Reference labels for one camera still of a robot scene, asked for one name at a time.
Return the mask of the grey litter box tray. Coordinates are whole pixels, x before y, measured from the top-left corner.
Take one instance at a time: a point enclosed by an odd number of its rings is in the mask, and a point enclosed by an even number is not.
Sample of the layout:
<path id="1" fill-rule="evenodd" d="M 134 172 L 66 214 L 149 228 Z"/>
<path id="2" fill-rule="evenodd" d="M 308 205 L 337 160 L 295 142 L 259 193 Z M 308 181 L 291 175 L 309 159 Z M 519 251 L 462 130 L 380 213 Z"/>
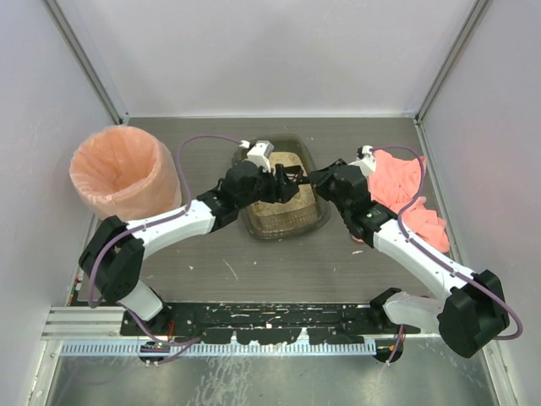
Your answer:
<path id="1" fill-rule="evenodd" d="M 305 166 L 306 173 L 316 169 L 309 148 L 296 134 L 265 134 L 253 139 L 253 141 L 257 140 L 270 141 L 274 146 L 273 152 L 284 151 L 297 154 Z M 313 193 L 315 204 L 310 207 L 265 217 L 257 217 L 248 207 L 240 211 L 239 218 L 248 232 L 257 239 L 285 239 L 309 233 L 325 225 L 330 218 L 329 203 L 314 191 Z"/>

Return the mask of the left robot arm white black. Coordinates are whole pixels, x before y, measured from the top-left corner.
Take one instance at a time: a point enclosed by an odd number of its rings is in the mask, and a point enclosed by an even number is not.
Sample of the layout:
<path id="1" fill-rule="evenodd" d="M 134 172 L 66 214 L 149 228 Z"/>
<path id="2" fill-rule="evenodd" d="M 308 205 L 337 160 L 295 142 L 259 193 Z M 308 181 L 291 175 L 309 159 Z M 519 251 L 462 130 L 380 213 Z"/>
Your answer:
<path id="1" fill-rule="evenodd" d="M 266 172 L 242 161 L 213 189 L 179 209 L 132 222 L 107 218 L 80 255 L 79 266 L 89 278 L 90 290 L 106 302 L 122 305 L 142 321 L 163 317 L 163 300 L 140 278 L 145 259 L 169 245 L 224 228 L 255 202 L 285 204 L 302 182 L 299 165 L 278 164 Z"/>

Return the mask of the cat litter sand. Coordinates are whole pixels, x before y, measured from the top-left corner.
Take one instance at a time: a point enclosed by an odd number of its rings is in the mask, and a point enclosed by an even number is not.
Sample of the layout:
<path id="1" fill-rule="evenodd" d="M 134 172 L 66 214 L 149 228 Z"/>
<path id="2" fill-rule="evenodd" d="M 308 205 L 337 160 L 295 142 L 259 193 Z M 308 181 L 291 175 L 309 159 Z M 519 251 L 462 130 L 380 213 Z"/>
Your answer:
<path id="1" fill-rule="evenodd" d="M 303 174 L 306 174 L 305 166 L 300 157 L 293 152 L 272 152 L 270 154 L 270 164 L 274 167 L 276 164 L 282 164 L 284 167 L 300 166 Z M 287 203 L 266 203 L 262 201 L 255 202 L 249 209 L 257 217 L 274 216 L 290 211 L 304 209 L 315 204 L 314 193 L 307 184 L 301 184 L 299 191 Z"/>

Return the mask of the bin with orange bag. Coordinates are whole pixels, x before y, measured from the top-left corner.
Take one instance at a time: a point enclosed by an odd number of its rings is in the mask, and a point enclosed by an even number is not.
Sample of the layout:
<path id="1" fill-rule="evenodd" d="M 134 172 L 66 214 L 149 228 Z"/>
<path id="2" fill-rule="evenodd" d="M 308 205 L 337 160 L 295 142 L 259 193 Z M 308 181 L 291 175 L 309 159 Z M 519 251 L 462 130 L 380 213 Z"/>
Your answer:
<path id="1" fill-rule="evenodd" d="M 139 220 L 181 206 L 181 186 L 169 149 L 132 126 L 93 134 L 75 151 L 68 170 L 80 199 L 104 220 Z"/>

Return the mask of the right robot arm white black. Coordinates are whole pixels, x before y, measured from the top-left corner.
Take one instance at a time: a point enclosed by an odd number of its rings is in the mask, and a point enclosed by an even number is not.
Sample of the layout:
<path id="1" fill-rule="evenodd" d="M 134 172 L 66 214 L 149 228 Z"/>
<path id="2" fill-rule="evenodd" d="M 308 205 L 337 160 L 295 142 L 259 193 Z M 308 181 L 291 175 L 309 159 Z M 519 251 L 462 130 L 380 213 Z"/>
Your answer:
<path id="1" fill-rule="evenodd" d="M 377 314 L 439 334 L 463 358 L 510 325 L 500 279 L 489 270 L 476 273 L 418 238 L 395 212 L 371 198 L 359 166 L 339 160 L 308 178 L 314 191 L 335 205 L 352 236 L 405 267 L 433 294 L 425 298 L 390 288 L 371 301 Z"/>

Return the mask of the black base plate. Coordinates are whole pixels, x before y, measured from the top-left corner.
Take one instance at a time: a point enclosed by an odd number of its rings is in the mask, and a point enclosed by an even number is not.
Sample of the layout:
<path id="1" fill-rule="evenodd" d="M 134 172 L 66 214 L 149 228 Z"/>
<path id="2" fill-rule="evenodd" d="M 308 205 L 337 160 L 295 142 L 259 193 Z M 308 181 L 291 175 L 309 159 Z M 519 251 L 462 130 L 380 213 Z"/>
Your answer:
<path id="1" fill-rule="evenodd" d="M 399 326 L 364 304 L 168 303 L 145 323 L 154 336 L 177 342 L 242 345 L 286 343 L 304 332 L 309 344 L 363 343 L 371 335 L 394 337 Z"/>

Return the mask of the black litter scoop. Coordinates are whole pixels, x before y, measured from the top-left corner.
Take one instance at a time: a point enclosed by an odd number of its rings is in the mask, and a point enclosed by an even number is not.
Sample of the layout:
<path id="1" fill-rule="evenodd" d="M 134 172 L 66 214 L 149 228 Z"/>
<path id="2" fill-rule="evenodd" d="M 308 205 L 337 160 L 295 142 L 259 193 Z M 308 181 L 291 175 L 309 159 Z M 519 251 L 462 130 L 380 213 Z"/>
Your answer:
<path id="1" fill-rule="evenodd" d="M 276 179 L 283 184 L 307 185 L 311 184 L 309 176 L 303 170 L 301 165 L 284 166 L 275 165 Z"/>

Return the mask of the pink cloth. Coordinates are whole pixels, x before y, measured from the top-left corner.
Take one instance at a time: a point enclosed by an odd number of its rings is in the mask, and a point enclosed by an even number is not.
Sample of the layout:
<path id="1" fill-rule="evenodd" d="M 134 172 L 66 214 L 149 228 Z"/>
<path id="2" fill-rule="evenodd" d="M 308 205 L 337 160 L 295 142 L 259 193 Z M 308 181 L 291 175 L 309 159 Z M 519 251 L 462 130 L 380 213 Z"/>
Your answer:
<path id="1" fill-rule="evenodd" d="M 373 200 L 398 213 L 419 191 L 421 167 L 418 159 L 402 160 L 387 151 L 376 151 L 375 172 L 369 175 L 369 192 Z M 405 211 L 402 220 L 417 236 L 441 253 L 450 250 L 445 232 L 446 221 L 436 210 L 425 206 L 426 197 L 420 195 Z"/>

